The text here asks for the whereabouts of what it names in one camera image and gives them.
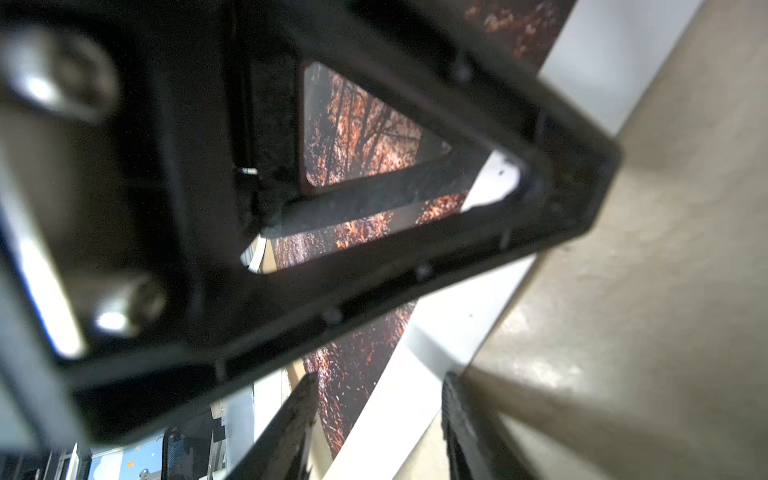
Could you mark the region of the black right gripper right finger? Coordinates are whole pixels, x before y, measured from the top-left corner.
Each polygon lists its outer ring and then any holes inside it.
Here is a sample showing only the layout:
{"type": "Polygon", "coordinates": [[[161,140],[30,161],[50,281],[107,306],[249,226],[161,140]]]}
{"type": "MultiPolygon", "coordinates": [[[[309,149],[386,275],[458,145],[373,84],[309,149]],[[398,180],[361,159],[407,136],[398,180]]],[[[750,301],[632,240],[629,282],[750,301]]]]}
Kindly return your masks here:
{"type": "Polygon", "coordinates": [[[514,452],[458,374],[445,375],[441,398],[450,479],[534,478],[523,456],[514,452]]]}

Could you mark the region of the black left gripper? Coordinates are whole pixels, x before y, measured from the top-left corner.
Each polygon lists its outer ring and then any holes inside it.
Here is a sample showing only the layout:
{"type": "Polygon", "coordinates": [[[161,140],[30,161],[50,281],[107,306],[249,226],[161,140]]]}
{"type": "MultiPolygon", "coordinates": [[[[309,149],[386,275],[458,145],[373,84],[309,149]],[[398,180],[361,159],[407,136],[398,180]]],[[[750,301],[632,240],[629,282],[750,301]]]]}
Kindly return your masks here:
{"type": "Polygon", "coordinates": [[[242,385],[225,1],[1,5],[1,446],[117,443],[242,385]]]}

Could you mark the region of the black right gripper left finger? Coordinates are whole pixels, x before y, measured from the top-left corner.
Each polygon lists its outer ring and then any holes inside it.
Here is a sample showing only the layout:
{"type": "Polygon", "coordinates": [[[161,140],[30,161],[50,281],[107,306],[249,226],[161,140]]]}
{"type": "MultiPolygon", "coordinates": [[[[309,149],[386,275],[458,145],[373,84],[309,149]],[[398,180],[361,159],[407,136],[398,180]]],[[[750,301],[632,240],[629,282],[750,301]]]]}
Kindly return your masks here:
{"type": "Polygon", "coordinates": [[[306,374],[227,479],[308,479],[318,377],[306,374]]]}

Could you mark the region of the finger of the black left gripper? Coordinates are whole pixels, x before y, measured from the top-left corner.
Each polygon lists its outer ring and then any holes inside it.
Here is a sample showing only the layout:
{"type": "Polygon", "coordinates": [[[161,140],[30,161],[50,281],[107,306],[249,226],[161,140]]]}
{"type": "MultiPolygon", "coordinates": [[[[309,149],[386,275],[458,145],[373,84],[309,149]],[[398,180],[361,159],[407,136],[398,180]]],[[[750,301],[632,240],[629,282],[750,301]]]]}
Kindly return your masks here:
{"type": "Polygon", "coordinates": [[[185,87],[160,88],[155,131],[179,243],[162,324],[66,369],[84,428],[118,442],[182,417],[410,300],[589,230],[620,165],[618,144],[441,1],[259,1],[235,10],[243,96],[226,102],[212,36],[185,87]],[[448,141],[439,160],[311,192],[299,177],[299,71],[317,60],[448,141]],[[251,227],[314,230],[452,193],[495,150],[520,171],[501,199],[270,274],[236,263],[225,159],[258,171],[251,227]]]}

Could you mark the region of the white photo mat board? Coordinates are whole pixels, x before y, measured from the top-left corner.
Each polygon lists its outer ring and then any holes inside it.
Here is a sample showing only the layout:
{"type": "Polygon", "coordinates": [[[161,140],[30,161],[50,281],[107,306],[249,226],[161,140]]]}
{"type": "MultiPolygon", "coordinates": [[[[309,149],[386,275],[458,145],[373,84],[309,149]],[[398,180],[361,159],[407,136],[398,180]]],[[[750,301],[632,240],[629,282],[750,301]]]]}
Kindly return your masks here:
{"type": "MultiPolygon", "coordinates": [[[[465,13],[616,134],[698,9],[696,1],[477,1],[465,13]]],[[[255,430],[264,430],[278,396],[314,373],[320,404],[308,458],[312,478],[446,478],[438,436],[443,377],[466,369],[536,261],[528,256],[419,299],[406,309],[396,345],[382,347],[370,362],[362,344],[393,332],[392,318],[256,382],[255,430]]]]}

